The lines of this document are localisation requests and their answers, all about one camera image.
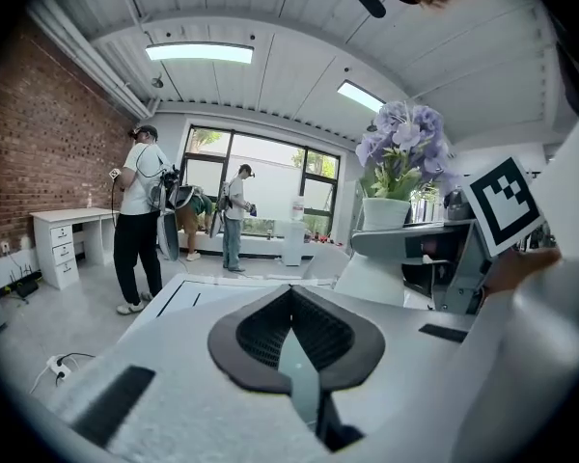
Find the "floor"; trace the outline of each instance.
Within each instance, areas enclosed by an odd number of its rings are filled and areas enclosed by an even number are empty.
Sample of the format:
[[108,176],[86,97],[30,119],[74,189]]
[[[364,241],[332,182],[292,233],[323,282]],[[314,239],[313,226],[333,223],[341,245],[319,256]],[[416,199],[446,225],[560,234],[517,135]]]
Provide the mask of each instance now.
[[[193,262],[170,262],[159,256],[163,285],[177,273],[197,275],[222,275],[237,278],[235,273],[223,270],[221,258],[202,256]],[[285,267],[279,260],[241,259],[247,276],[302,274],[309,262],[300,267]],[[18,298],[4,297],[0,300],[7,326],[0,331],[0,372],[5,381],[24,392],[29,392],[38,375],[52,355],[70,352],[98,355],[114,344],[135,319],[135,315],[118,315],[116,307],[123,298],[116,281],[114,267],[87,265],[79,262],[80,281],[65,290],[40,283],[40,287],[29,295],[28,303]],[[141,264],[135,268],[140,290],[147,290],[146,276]],[[83,366],[90,359],[76,356]],[[42,403],[46,403],[57,389],[55,375],[45,372],[33,392]]]

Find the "white desk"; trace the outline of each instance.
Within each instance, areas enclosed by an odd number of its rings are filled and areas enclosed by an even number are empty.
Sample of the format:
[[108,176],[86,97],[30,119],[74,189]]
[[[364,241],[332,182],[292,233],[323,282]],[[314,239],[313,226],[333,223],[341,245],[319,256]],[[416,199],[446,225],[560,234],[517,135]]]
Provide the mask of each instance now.
[[37,256],[43,279],[63,289],[79,281],[72,226],[84,229],[86,261],[106,265],[113,260],[114,222],[110,209],[87,207],[31,213],[35,223]]

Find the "power strip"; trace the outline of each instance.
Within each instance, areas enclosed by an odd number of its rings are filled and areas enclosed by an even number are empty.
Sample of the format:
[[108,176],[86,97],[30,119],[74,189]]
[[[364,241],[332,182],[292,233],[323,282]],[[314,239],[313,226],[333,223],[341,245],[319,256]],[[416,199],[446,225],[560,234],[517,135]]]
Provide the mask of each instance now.
[[65,364],[65,361],[63,359],[63,361],[61,362],[60,365],[58,365],[58,360],[61,357],[59,357],[58,355],[54,355],[52,357],[49,357],[49,360],[47,361],[47,365],[49,366],[49,368],[51,368],[51,371],[53,373],[55,373],[56,375],[60,375],[62,374],[62,378],[63,380],[66,379],[67,377],[70,376],[71,370],[70,368],[67,367],[67,365]]

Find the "fluorescent light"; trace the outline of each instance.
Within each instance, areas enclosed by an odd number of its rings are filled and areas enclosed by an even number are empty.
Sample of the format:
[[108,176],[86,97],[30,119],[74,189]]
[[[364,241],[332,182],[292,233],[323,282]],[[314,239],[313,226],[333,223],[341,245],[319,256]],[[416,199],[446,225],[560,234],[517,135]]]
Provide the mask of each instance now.
[[377,99],[374,95],[367,93],[364,89],[352,84],[349,81],[345,81],[337,90],[337,93],[341,93],[347,96],[349,99],[358,101],[363,106],[366,106],[374,112],[378,112],[379,109],[384,104],[383,101]]
[[147,46],[146,53],[151,60],[203,58],[250,64],[253,47],[219,42],[171,42]]

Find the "drawer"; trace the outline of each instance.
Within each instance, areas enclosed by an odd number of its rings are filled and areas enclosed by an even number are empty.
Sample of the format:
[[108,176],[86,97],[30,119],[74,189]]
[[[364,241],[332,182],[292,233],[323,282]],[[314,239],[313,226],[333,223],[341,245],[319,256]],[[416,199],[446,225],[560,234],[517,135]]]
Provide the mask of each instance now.
[[58,288],[62,289],[79,281],[79,271],[75,259],[68,260],[56,266],[56,276],[58,278]]
[[51,234],[52,247],[58,247],[59,245],[64,245],[73,241],[73,228],[71,225],[52,228],[49,232]]
[[53,253],[54,264],[56,265],[67,262],[67,260],[75,259],[75,249],[73,248],[72,242],[61,245],[60,247],[54,247]]

